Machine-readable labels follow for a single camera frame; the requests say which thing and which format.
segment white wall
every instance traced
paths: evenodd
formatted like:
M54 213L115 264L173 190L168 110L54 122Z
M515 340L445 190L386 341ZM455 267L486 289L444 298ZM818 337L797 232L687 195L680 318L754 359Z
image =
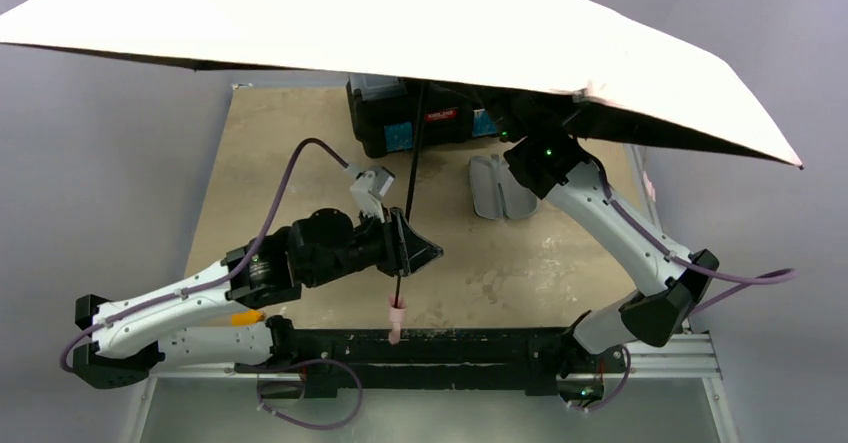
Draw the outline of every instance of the white wall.
M807 167L648 152L669 233L711 248L725 270L802 272L695 320L712 332L746 442L848 434L846 15L848 0L679 0L661 28L726 59Z
M116 441L130 392L58 367L74 300L181 276L229 98L222 75L0 47L4 441Z

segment wooden table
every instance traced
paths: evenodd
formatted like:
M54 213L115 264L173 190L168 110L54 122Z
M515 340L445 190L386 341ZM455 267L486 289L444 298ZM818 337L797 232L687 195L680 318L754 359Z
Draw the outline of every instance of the wooden table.
M377 163L397 180L386 206L403 207L408 153L372 161L354 139L343 88L235 91L187 274L221 259L256 236L294 147L321 138L360 167ZM624 148L587 141L619 192L642 209ZM588 309L623 297L633 284L619 264L564 213L543 203L531 218L489 221L474 214L468 161L502 153L495 139L427 148L421 154L411 224L445 255L404 280L408 327L565 326ZM352 180L317 147L304 151L272 231L320 208L338 208L355 221ZM297 328L384 328L394 278L368 269L266 312Z

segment purple cable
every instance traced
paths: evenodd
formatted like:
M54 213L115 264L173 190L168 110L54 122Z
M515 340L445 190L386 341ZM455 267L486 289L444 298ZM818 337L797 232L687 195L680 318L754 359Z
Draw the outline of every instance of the purple cable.
M619 383L618 386L614 390L612 390L610 396L599 401L597 405L584 408L586 412L597 411L609 405L610 402L612 402L612 399L618 396L618 394L621 393L621 390L624 389L624 384L627 383L627 379L630 378L630 369L632 367L633 361L630 357L630 350L628 350L626 346L621 347L621 353L624 354L624 357L626 358L624 362L624 374L621 375L621 383Z
M262 389L265 388L266 386L272 384L272 383L266 383L264 385L262 385L262 384L256 385L256 399L259 400L259 408L267 411L268 413L276 416L277 418L279 418L281 420L288 421L289 423L300 426L302 428L306 428L308 430L335 430L335 429L341 428L341 427L345 426L346 424L350 423L350 421L353 420L356 417L357 413L359 413L359 409L362 408L362 398L363 398L364 391L362 389L362 381L360 381L359 377L356 376L356 373L353 371L353 368L345 365L341 361L328 360L326 358L317 359L317 360L306 360L306 361L302 361L300 363L297 363L295 365L286 366L286 367L283 367L283 368L273 368L273 369L257 368L257 371L259 373L283 373L283 372L287 372L287 371L296 370L298 368L303 368L303 367L306 367L306 366L320 365L322 363L337 366L337 367L343 369L344 371L348 372L348 374L350 376L353 377L353 381L356 383L356 390L357 390L356 406L353 407L353 410L347 416L345 416L344 418L342 418L341 420L339 420L335 423L330 423L330 424L327 424L327 425L319 425L319 424L315 424L315 423L307 423L305 421L300 421L300 420L294 419L294 418L292 418L288 415L284 415L284 414L278 412L277 410L275 410L274 408L271 408L270 406L268 406L268 404L265 403L265 400L262 399ZM291 383L286 382L286 383L290 386L300 386L300 384L296 383L296 382L291 382Z
M286 171L283 173L283 178L280 181L280 186L277 188L277 194L274 195L274 201L271 203L271 209L268 210L268 217L265 218L265 222L262 223L262 229L259 230L259 235L257 235L255 240L253 240L253 244L250 245L250 248L248 248L247 253L241 259L241 261L239 261L238 265L236 265L236 267L233 268L232 271L216 280L212 280L208 283L202 283L197 286L185 288L183 294L191 295L199 291L205 291L210 288L215 288L218 285L230 281L233 277L239 274L239 272L241 272L241 270L243 270L245 266L247 266L248 262L250 262L250 259L253 257L253 255L255 255L257 251L259 251L259 245L262 244L262 240L265 239L265 235L268 234L268 230L271 228L271 224L274 222L274 216L277 214L277 209L280 207L280 201L283 199L283 193L286 191L286 186L288 186L289 184L289 179L291 178L292 171L294 170L294 164L297 162L298 156L300 156L300 153L303 151L303 148L305 148L306 145L310 143L323 148L327 153L330 154L330 156L332 156L337 162L339 162L342 167L348 167L347 162L323 141L317 138L307 138L301 141L300 144L298 144L297 147L294 149L291 159L289 159L289 163L288 165L286 165ZM79 344L79 342L82 341L85 337L91 335L92 333L103 328L104 326L111 325L112 323L126 318L129 315L138 313L139 311L145 310L154 305L174 300L176 298L180 298L180 296L174 293L158 296L156 298L144 301L135 306L129 307L126 310L123 310L121 312L115 313L112 316L107 317L104 320L104 323L92 324L80 334L78 334L76 337L74 337L67 345L65 345L65 347L62 349L62 356L59 360L59 366L66 372L73 373L73 368L68 364L68 355L73 351L74 347Z
M630 224L630 226L632 226L634 230L636 230L640 235L642 235L643 238L648 240L648 242L651 243L654 248L659 250L659 252L662 253L664 257L666 257L669 261L683 266L684 268L690 269L702 275L709 276L710 278L729 281L731 283L739 283L739 285L730 288L729 290L726 290L722 293L719 293L713 298L710 298L704 303L698 305L695 309L692 310L692 312L690 312L690 316L709 308L710 306L718 303L719 301L724 300L729 296L739 293L740 291L744 290L745 288L748 288L749 286L776 285L778 283L784 283L789 280L792 280L798 276L798 272L793 268L784 268L781 270L765 273L763 275L753 278L747 276L730 275L727 273L721 273L718 271L709 270L707 268L702 268L689 260L680 258L677 255L673 255L671 250L666 248L666 246L663 245L660 240L654 238L654 235L652 235L648 230L646 230L642 225L640 225L639 222L637 222L632 216L630 216L627 210L625 210L624 207L622 207L621 204L613 198L612 188L610 187L609 179L607 178L607 171L604 168L603 163L601 163L601 160L597 159L593 155L589 155L589 158L591 158L591 160L598 167L598 173L600 174L601 178L601 187L604 191L604 195L606 195L609 204L612 205L616 213L618 213L628 224Z

